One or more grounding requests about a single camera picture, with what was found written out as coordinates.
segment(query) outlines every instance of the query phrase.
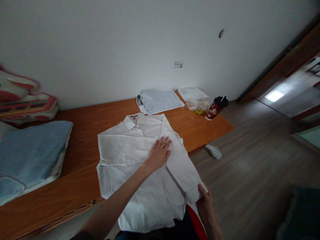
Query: shirt sleeve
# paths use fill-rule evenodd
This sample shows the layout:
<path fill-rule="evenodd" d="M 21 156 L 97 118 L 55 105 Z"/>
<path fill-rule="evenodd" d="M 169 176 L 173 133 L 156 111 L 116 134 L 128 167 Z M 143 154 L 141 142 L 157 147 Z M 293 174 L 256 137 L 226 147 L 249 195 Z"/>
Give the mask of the shirt sleeve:
<path fill-rule="evenodd" d="M 81 231 L 70 240 L 94 240 L 94 238 L 89 233 Z"/>

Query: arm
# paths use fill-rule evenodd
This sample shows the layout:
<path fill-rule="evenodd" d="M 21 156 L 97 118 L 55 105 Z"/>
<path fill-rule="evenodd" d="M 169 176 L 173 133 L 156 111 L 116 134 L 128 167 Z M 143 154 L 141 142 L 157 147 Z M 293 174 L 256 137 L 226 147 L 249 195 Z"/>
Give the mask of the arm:
<path fill-rule="evenodd" d="M 207 185 L 206 188 L 208 189 L 208 193 L 206 193 L 200 184 L 198 187 L 200 193 L 202 194 L 202 198 L 197 201 L 197 209 L 200 219 L 206 230 L 208 240 L 224 240 L 221 228 L 214 212 L 211 192 Z"/>
<path fill-rule="evenodd" d="M 158 168 L 164 166 L 170 155 L 168 137 L 156 140 L 149 157 L 140 168 L 109 197 L 87 220 L 80 231 L 90 234 L 95 240 L 103 240 L 111 231 L 120 214 L 140 185 Z"/>

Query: paper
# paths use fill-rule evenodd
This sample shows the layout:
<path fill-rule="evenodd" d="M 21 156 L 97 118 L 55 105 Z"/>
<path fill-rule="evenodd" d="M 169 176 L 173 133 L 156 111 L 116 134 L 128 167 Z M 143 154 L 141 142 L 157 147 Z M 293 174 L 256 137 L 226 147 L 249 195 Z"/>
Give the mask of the paper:
<path fill-rule="evenodd" d="M 181 97 L 185 101 L 188 98 L 201 99 L 201 98 L 209 97 L 207 94 L 205 94 L 199 88 L 183 88 L 183 89 L 178 89 L 178 92 L 180 93 Z"/>
<path fill-rule="evenodd" d="M 174 68 L 182 68 L 183 62 L 174 62 Z"/>

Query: door frame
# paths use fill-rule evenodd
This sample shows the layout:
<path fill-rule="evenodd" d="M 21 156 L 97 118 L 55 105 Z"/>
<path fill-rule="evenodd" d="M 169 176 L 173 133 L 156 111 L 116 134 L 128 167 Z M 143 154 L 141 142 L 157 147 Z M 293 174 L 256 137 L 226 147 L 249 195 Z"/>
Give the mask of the door frame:
<path fill-rule="evenodd" d="M 275 83 L 289 77 L 299 68 L 309 62 L 320 52 L 320 21 L 307 33 L 304 38 L 295 45 L 278 63 L 276 63 L 266 74 L 259 77 L 242 95 L 237 99 L 238 104 L 250 102 L 268 91 Z"/>

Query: light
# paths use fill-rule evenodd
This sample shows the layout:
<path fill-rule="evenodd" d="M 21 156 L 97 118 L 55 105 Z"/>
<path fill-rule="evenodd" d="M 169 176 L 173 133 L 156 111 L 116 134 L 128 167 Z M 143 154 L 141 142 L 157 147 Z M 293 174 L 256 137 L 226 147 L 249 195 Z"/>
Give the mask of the light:
<path fill-rule="evenodd" d="M 279 98 L 282 98 L 284 94 L 278 91 L 273 91 L 266 96 L 266 99 L 269 99 L 272 102 L 277 101 Z"/>

